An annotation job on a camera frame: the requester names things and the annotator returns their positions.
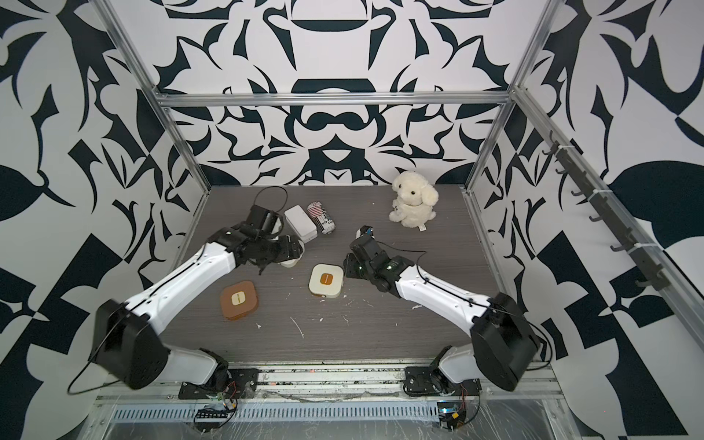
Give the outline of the cream nail clipper case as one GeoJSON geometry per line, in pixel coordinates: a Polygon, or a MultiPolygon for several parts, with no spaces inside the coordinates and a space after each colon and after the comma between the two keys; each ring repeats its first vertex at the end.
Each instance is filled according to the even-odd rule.
{"type": "Polygon", "coordinates": [[[280,252],[277,257],[277,263],[282,267],[293,268],[304,256],[304,242],[298,238],[291,236],[283,236],[279,240],[280,252]]]}

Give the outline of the brown nail clipper case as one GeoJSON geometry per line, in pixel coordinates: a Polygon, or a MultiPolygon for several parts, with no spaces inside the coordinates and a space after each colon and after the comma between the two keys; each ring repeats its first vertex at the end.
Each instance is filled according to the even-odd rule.
{"type": "Polygon", "coordinates": [[[251,280],[244,280],[223,289],[220,295],[223,317],[234,321],[254,313],[259,307],[259,297],[251,280]]]}

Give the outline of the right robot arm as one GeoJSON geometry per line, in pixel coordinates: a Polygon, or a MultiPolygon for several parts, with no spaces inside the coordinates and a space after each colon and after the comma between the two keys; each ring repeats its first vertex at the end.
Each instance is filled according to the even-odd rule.
{"type": "Polygon", "coordinates": [[[382,293],[422,306],[470,338],[446,346],[433,362],[406,374],[409,396],[454,395],[462,385],[486,379],[506,392],[517,388],[540,340],[513,298],[466,291],[430,274],[418,261],[391,257],[365,225],[350,243],[343,268],[348,278],[366,280],[382,293]]]}

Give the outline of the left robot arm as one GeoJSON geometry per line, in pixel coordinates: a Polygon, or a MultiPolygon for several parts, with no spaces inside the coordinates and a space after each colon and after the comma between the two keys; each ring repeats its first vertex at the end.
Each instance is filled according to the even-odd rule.
{"type": "Polygon", "coordinates": [[[167,346],[160,335],[190,302],[240,266],[264,271],[300,260],[304,242],[283,228],[280,214],[253,205],[245,221],[214,233],[164,279],[125,302],[104,302],[95,315],[89,362],[132,390],[179,381],[224,392],[232,381],[225,359],[206,349],[167,346]]]}

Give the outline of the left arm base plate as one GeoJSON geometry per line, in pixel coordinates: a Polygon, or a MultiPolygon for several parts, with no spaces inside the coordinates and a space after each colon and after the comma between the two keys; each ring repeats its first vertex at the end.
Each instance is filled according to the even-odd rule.
{"type": "Polygon", "coordinates": [[[225,374],[225,382],[216,385],[195,385],[183,382],[178,393],[178,398],[183,401],[204,399],[249,399],[253,398],[259,381],[260,370],[257,368],[231,368],[225,374]]]}

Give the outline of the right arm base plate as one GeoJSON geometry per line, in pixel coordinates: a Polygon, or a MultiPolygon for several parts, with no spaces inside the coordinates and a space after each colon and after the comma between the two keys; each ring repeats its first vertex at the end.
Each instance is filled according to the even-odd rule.
{"type": "Polygon", "coordinates": [[[478,379],[451,382],[436,367],[406,367],[403,392],[410,397],[479,396],[481,384],[478,379]]]}

